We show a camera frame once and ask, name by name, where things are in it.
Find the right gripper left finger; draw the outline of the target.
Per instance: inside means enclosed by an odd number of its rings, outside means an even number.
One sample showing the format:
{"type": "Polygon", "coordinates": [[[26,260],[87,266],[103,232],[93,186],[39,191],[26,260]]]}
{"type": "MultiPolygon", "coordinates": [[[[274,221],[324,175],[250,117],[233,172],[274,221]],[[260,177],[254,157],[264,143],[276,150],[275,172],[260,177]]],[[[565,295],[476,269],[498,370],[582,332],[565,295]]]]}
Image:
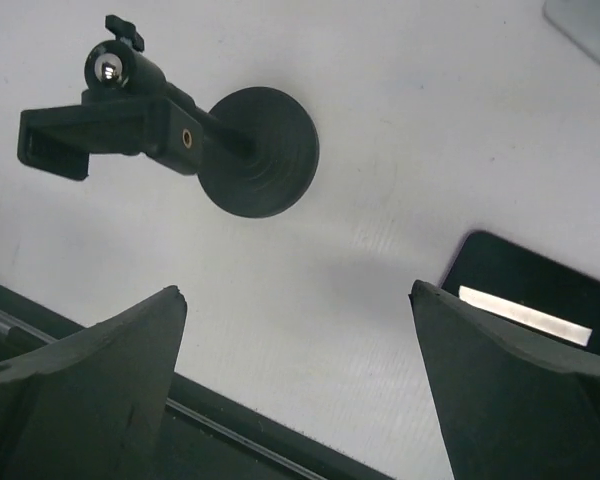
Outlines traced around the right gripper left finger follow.
{"type": "Polygon", "coordinates": [[[0,362],[0,479],[146,479],[186,322],[169,286],[0,362]]]}

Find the black round-base phone stand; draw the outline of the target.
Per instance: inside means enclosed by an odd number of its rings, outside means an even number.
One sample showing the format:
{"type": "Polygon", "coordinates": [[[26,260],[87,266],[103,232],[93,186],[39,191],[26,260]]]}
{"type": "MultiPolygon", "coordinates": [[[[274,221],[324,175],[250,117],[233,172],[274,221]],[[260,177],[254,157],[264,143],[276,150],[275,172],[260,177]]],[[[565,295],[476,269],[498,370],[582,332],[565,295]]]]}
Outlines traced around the black round-base phone stand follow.
{"type": "Polygon", "coordinates": [[[249,87],[204,111],[145,56],[133,23],[108,15],[105,27],[113,37],[86,57],[80,102],[22,111],[22,164],[83,181],[94,155],[144,155],[197,177],[215,205],[244,218],[280,214],[306,193],[320,146],[297,100],[249,87]]]}

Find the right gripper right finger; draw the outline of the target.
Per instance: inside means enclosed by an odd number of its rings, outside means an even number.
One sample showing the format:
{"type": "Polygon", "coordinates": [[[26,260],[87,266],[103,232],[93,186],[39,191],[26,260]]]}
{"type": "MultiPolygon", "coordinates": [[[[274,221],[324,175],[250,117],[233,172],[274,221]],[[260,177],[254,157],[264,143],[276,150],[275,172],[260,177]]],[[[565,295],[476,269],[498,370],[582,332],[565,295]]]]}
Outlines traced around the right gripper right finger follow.
{"type": "Polygon", "coordinates": [[[410,293],[456,479],[600,479],[600,356],[417,280],[410,293]]]}

